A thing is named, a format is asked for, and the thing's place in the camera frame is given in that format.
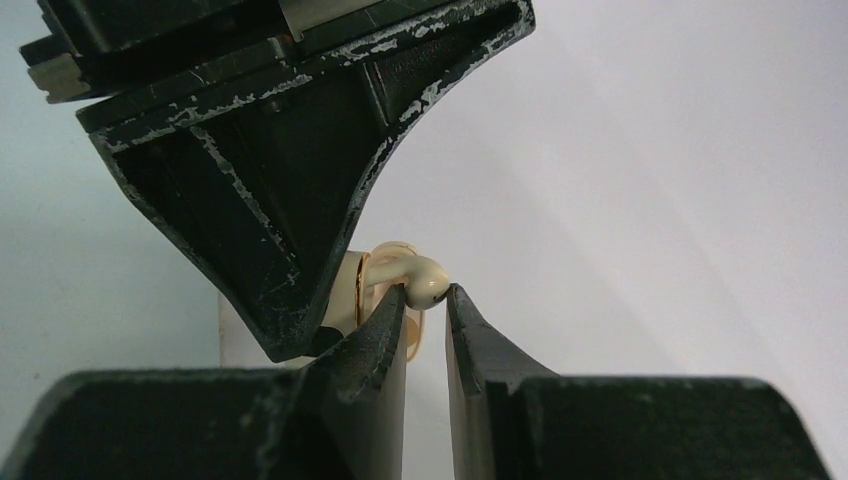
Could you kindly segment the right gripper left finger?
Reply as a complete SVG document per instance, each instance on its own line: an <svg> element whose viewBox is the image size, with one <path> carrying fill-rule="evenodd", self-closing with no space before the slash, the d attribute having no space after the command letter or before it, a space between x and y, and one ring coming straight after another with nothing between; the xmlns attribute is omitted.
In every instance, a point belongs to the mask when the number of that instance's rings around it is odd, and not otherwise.
<svg viewBox="0 0 848 480"><path fill-rule="evenodd" d="M37 403L5 479L398 479L405 292L299 369L87 371Z"/></svg>

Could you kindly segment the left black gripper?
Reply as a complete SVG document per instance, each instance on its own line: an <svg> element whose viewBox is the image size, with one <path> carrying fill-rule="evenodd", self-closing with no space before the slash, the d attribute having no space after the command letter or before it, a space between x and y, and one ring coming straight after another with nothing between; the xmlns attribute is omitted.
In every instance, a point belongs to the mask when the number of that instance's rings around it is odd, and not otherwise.
<svg viewBox="0 0 848 480"><path fill-rule="evenodd" d="M44 1L19 52L266 355L311 352L383 166L528 1Z"/></svg>

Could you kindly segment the beige earbud charging case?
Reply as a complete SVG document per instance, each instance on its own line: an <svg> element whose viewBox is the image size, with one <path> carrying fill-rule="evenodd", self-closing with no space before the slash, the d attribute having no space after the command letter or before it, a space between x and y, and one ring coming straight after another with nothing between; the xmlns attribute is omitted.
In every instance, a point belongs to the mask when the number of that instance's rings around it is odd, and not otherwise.
<svg viewBox="0 0 848 480"><path fill-rule="evenodd" d="M319 326L320 340L314 356L364 325L390 287L400 286L404 290L400 281L366 286L364 275L367 267L411 255L423 256L412 245L399 241L385 242L370 251L347 251L344 254ZM408 308L405 300L403 320L407 328L406 359L409 362L420 351L426 311Z"/></svg>

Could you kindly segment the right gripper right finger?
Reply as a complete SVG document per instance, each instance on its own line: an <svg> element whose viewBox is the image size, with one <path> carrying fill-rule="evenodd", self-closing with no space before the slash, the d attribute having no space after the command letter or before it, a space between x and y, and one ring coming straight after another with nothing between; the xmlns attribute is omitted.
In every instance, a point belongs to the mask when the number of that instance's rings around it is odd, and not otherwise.
<svg viewBox="0 0 848 480"><path fill-rule="evenodd" d="M826 479L791 403L745 377L574 376L446 295L458 479Z"/></svg>

